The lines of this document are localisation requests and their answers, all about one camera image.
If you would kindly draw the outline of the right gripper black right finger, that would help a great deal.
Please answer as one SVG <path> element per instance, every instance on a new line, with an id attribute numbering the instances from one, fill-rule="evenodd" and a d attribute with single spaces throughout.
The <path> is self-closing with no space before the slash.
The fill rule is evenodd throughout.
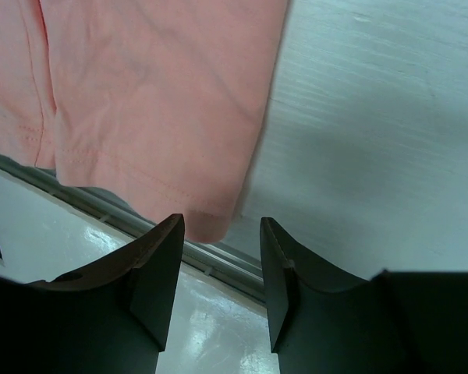
<path id="1" fill-rule="evenodd" d="M 283 373 L 468 373 L 468 272 L 364 280 L 260 225 L 271 351 Z"/>

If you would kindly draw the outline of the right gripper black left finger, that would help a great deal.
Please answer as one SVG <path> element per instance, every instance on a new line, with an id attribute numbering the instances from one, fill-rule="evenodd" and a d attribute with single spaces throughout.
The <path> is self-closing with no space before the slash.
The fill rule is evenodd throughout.
<path id="1" fill-rule="evenodd" d="M 175 213 L 52 281 L 0 277 L 0 373 L 153 373 L 183 254 Z"/>

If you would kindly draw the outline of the salmon pink t shirt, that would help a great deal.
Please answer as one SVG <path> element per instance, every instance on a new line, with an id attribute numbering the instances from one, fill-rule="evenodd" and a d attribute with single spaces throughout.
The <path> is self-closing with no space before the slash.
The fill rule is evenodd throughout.
<path id="1" fill-rule="evenodd" d="M 222 240 L 285 1 L 0 1 L 0 155 Z"/>

